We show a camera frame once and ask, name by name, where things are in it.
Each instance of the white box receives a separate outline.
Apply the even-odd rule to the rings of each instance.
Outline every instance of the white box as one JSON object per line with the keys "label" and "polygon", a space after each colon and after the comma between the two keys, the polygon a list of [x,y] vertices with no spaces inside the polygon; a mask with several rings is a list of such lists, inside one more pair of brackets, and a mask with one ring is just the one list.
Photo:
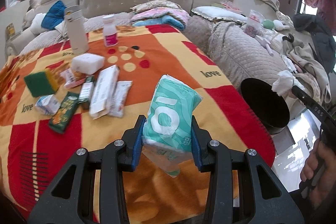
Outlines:
{"label": "white box", "polygon": [[37,100],[35,107],[36,110],[43,115],[55,115],[60,107],[60,103],[55,96],[47,95],[40,97]]}
{"label": "white box", "polygon": [[103,56],[97,54],[81,54],[72,59],[71,70],[92,75],[103,67],[104,60]]}
{"label": "white box", "polygon": [[119,69],[117,65],[108,67],[99,73],[89,110],[89,114],[93,119],[108,114],[118,75]]}

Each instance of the pillow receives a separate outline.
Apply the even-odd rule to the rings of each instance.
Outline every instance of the pillow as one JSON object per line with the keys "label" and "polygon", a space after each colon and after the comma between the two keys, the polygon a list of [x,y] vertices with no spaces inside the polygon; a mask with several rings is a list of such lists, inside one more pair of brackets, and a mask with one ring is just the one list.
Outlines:
{"label": "pillow", "polygon": [[247,21],[247,17],[230,12],[226,9],[213,6],[201,6],[191,10],[194,14],[204,17],[210,21],[223,18],[232,18],[234,20]]}
{"label": "pillow", "polygon": [[60,34],[64,36],[64,34],[66,34],[67,32],[67,25],[65,23],[65,20],[55,26],[55,30],[59,31]]}
{"label": "pillow", "polygon": [[178,5],[174,2],[168,1],[168,0],[149,1],[149,2],[146,2],[146,3],[143,3],[143,4],[136,5],[136,6],[132,7],[131,10],[135,14],[139,14],[139,13],[148,11],[150,9],[156,8],[156,7],[167,7],[167,8],[182,10],[180,5]]}
{"label": "pillow", "polygon": [[185,10],[157,7],[133,16],[131,21],[134,22],[148,18],[158,18],[165,15],[170,15],[179,20],[184,25],[184,27],[186,26],[190,17],[190,15]]}
{"label": "pillow", "polygon": [[42,28],[41,24],[42,21],[44,19],[46,14],[37,14],[34,19],[33,22],[31,23],[30,26],[30,31],[35,34],[35,35],[39,35],[40,33],[43,33],[45,31],[48,31],[48,29]]}
{"label": "pillow", "polygon": [[61,0],[55,2],[44,17],[41,26],[48,30],[53,30],[55,26],[64,20],[65,8],[66,7]]}
{"label": "pillow", "polygon": [[159,18],[150,18],[145,20],[139,20],[134,22],[132,26],[140,27],[140,26],[148,26],[148,25],[158,25],[158,24],[168,24],[170,26],[175,27],[176,29],[183,31],[184,25],[179,22],[177,19],[173,18],[170,15],[165,15]]}
{"label": "pillow", "polygon": [[162,24],[162,17],[139,20],[134,22],[132,26],[141,27],[141,26],[158,25],[158,24]]}
{"label": "pillow", "polygon": [[35,18],[35,9],[30,9],[28,12],[26,12],[25,17],[23,18],[22,29],[30,27],[34,18]]}

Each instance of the metal screw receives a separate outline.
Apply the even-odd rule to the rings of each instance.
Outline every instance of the metal screw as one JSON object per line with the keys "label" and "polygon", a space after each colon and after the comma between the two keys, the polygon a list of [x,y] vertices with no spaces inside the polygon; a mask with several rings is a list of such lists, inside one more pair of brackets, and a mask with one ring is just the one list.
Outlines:
{"label": "metal screw", "polygon": [[255,156],[257,154],[257,152],[254,149],[247,150],[247,153],[251,156]]}
{"label": "metal screw", "polygon": [[78,156],[81,156],[81,155],[84,155],[85,152],[86,152],[85,148],[80,148],[80,149],[77,150],[76,154]]}
{"label": "metal screw", "polygon": [[217,140],[211,140],[210,141],[210,145],[211,146],[218,146],[219,145],[219,141],[217,141]]}
{"label": "metal screw", "polygon": [[123,144],[124,144],[123,140],[116,140],[116,141],[114,141],[114,145],[115,146],[122,146]]}

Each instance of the black jacket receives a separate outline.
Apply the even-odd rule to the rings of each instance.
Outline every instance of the black jacket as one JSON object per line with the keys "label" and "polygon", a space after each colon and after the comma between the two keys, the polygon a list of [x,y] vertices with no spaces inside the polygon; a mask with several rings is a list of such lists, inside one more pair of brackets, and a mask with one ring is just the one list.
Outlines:
{"label": "black jacket", "polygon": [[335,67],[336,43],[332,32],[325,21],[314,15],[296,14],[293,17],[297,31],[310,33],[315,47],[314,58],[323,66],[327,74]]}

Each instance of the teal tissue package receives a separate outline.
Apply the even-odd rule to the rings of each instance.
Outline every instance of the teal tissue package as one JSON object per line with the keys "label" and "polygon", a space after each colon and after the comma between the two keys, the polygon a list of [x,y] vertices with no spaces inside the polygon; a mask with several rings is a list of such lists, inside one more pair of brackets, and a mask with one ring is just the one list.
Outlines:
{"label": "teal tissue package", "polygon": [[193,158],[191,118],[202,97],[183,82],[164,75],[158,82],[143,126],[142,152],[170,176]]}

